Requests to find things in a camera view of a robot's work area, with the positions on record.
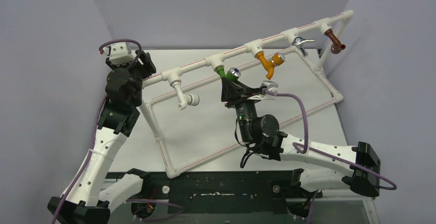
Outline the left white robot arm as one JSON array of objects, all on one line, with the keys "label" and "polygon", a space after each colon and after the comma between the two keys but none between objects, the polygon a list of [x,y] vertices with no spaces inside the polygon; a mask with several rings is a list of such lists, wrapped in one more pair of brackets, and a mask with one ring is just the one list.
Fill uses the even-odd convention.
[{"label": "left white robot arm", "polygon": [[111,213],[130,197],[146,198],[152,183],[148,173],[127,171],[121,180],[102,189],[107,173],[140,115],[142,82],[156,73],[148,52],[116,57],[110,53],[106,64],[106,96],[97,113],[92,144],[76,176],[59,197],[52,197],[48,210],[52,223],[108,223]]}]

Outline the green plastic faucet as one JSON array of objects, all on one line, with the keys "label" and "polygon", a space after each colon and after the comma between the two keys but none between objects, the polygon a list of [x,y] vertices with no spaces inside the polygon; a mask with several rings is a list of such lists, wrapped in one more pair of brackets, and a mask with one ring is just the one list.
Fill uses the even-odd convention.
[{"label": "green plastic faucet", "polygon": [[241,76],[241,72],[238,68],[230,67],[228,71],[225,71],[223,66],[218,66],[215,72],[220,76],[220,78],[227,78],[229,81],[235,82]]}]

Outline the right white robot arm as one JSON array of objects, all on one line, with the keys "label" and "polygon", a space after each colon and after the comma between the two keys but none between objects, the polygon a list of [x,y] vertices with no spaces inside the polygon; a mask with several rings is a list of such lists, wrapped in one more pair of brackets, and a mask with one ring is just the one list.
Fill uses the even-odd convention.
[{"label": "right white robot arm", "polygon": [[[300,176],[289,182],[289,190],[294,196],[345,187],[361,196],[375,198],[380,195],[381,161],[370,144],[359,142],[357,146],[337,146],[311,141],[302,101],[294,94],[273,92],[272,88],[277,87],[275,82],[264,81],[260,87],[251,88],[223,77],[221,83],[221,101],[236,113],[235,139],[246,148],[240,168],[244,168],[253,155],[266,160],[299,161],[321,169],[301,169]],[[257,114],[256,104],[265,97],[291,97],[297,101],[303,114],[303,138],[281,131],[275,116]]]}]

